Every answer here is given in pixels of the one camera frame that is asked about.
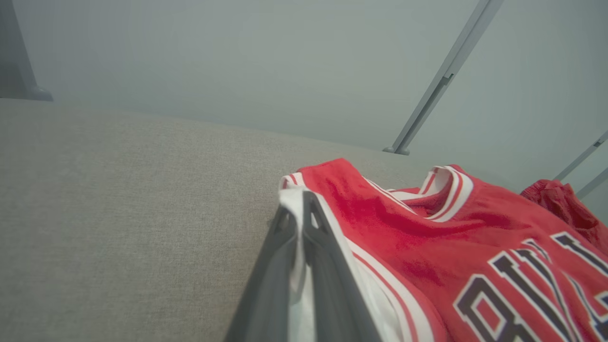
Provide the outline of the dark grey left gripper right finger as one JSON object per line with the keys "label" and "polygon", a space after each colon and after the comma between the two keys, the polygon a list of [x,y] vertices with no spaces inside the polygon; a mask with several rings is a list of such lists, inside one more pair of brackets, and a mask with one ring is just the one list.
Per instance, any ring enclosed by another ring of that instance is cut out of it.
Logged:
{"label": "dark grey left gripper right finger", "polygon": [[321,200],[303,192],[303,238],[311,267],[318,342],[380,342],[381,337]]}

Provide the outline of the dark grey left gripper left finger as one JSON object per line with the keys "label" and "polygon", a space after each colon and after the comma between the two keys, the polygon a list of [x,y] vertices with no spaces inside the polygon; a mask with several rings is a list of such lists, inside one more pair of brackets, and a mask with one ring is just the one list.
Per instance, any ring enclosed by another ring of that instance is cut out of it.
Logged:
{"label": "dark grey left gripper left finger", "polygon": [[290,273],[296,251],[296,220],[279,207],[230,323],[227,342],[287,341]]}

